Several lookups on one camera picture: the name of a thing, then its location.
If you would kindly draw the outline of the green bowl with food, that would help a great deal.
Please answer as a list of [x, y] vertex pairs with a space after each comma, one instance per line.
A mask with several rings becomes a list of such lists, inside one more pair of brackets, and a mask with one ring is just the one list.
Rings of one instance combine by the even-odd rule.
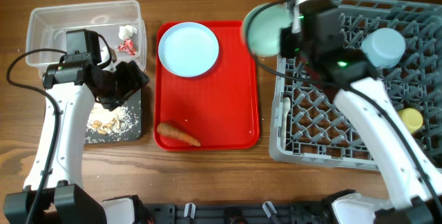
[[277, 4], [260, 12], [249, 27], [248, 45], [257, 58], [276, 56], [280, 50], [281, 31], [291, 27], [292, 16]]

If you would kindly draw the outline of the light blue bowl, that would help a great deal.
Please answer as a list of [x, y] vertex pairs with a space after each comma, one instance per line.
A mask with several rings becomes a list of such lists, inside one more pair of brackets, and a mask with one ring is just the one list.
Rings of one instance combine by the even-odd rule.
[[381, 28], [366, 36], [361, 48], [374, 67], [391, 68], [400, 62], [406, 43], [398, 31]]

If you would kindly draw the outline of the red snack wrapper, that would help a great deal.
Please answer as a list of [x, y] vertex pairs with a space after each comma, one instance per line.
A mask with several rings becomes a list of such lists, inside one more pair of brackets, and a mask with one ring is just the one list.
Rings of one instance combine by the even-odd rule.
[[124, 40], [118, 47], [117, 50], [119, 52], [125, 52], [129, 54], [130, 56], [135, 56], [137, 51], [135, 49], [135, 46], [133, 44], [132, 39], [126, 39]]

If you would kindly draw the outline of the white paper tissue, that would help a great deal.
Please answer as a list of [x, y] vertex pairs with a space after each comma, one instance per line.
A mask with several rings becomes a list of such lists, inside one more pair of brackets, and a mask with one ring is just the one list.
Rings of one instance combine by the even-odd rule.
[[132, 25], [125, 25], [119, 27], [118, 37], [121, 40], [130, 39], [134, 34], [137, 34], [137, 28]]

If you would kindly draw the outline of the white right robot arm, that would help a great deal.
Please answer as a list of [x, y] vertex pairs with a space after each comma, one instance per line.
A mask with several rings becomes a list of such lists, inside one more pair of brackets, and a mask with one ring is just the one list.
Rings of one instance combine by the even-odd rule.
[[337, 223], [440, 223], [441, 173], [395, 111], [376, 69], [347, 48], [332, 0], [287, 0], [292, 23], [281, 31], [280, 54], [307, 65], [374, 158], [389, 198], [337, 193], [323, 202]]

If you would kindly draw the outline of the yellow plastic cup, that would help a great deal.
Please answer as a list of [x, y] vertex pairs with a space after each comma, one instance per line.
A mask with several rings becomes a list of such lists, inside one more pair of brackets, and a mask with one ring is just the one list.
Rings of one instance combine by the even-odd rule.
[[416, 109], [402, 109], [398, 112], [398, 115], [410, 133], [418, 131], [423, 126], [423, 116]]

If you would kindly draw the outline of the white plastic spoon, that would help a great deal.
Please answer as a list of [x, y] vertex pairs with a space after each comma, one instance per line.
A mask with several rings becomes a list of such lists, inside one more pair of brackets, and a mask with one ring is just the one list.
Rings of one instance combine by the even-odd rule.
[[282, 99], [282, 125], [280, 128], [280, 145], [283, 150], [286, 147], [286, 135], [287, 135], [287, 116], [291, 110], [291, 99], [284, 97]]

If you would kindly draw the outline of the light blue plate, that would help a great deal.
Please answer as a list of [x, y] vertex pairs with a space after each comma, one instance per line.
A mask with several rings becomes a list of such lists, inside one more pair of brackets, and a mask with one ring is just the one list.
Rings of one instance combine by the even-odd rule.
[[208, 27], [183, 22], [170, 27], [162, 35], [157, 53], [168, 72], [179, 77], [197, 77], [217, 62], [220, 45]]

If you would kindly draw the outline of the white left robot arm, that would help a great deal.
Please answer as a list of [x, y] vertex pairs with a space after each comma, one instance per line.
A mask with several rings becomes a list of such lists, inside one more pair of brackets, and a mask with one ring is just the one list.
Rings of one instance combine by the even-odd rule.
[[66, 33], [66, 50], [44, 73], [44, 125], [32, 169], [19, 193], [6, 195], [9, 223], [152, 223], [136, 195], [98, 203], [82, 186], [86, 125], [95, 103], [112, 111], [146, 86], [148, 76], [135, 62], [102, 61], [97, 32]]

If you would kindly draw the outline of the orange carrot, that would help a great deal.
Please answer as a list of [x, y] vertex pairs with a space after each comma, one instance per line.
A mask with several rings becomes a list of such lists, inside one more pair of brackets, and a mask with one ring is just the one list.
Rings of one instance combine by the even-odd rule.
[[185, 142], [185, 143], [195, 146], [195, 147], [201, 146], [201, 143], [199, 140], [197, 140], [196, 138], [189, 135], [188, 133], [186, 133], [180, 129], [177, 129], [176, 127], [174, 127], [168, 123], [162, 122], [162, 123], [158, 124], [156, 130], [161, 136], [176, 139], [176, 140], [179, 140], [181, 142]]

